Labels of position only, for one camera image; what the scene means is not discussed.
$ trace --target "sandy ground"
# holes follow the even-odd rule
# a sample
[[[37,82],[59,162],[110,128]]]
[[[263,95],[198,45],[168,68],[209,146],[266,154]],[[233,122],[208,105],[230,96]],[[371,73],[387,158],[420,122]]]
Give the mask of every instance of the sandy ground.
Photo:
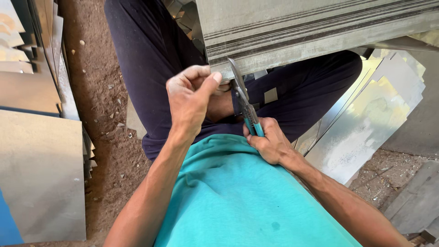
[[[101,247],[113,221],[151,163],[141,149],[140,140],[135,138],[135,131],[116,127],[118,123],[125,123],[128,94],[105,19],[104,0],[59,1],[59,9],[64,17],[72,90],[79,116],[96,146],[98,167],[92,171],[93,178],[85,183],[87,241],[32,245]],[[85,45],[81,45],[80,40],[84,40]],[[115,87],[108,89],[109,84]],[[413,177],[424,160],[427,158],[378,150],[360,170],[350,189],[379,208]]]

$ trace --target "dark pants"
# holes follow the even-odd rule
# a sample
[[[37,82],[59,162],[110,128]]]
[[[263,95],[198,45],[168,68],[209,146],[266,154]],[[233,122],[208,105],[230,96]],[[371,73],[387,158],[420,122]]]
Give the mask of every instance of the dark pants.
[[[160,0],[107,0],[104,9],[128,94],[148,132],[142,146],[154,161],[171,128],[166,81],[191,65],[207,63]],[[246,87],[250,103],[259,103],[257,115],[275,118],[292,142],[332,107],[361,68],[357,54],[340,51],[295,62]],[[274,87],[278,100],[265,104],[264,93]],[[242,125],[206,119],[194,143],[212,134],[243,135]]]

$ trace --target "right hand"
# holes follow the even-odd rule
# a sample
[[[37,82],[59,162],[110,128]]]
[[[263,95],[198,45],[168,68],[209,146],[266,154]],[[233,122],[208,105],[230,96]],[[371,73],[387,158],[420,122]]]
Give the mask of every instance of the right hand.
[[[247,142],[250,146],[259,151],[266,162],[272,165],[282,165],[289,170],[289,168],[285,166],[291,165],[291,162],[284,161],[291,160],[291,158],[296,158],[297,156],[300,158],[301,154],[291,147],[290,141],[285,137],[276,119],[260,117],[259,122],[261,123],[265,137],[251,135],[247,126],[244,124],[243,131]]]

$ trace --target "blue panel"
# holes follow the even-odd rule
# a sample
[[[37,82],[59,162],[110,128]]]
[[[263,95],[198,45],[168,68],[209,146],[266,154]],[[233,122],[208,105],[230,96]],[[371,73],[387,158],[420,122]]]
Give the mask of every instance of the blue panel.
[[[0,189],[0,245],[24,243]]]

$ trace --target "man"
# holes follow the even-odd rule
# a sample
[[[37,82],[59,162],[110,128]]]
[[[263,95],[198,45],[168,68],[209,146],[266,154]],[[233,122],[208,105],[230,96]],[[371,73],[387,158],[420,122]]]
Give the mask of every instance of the man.
[[[356,80],[358,55],[337,52],[248,81],[262,138],[230,119],[238,113],[233,90],[202,66],[160,0],[107,0],[105,13],[153,164],[104,247],[411,246],[290,145]],[[266,104],[272,88],[278,100]]]

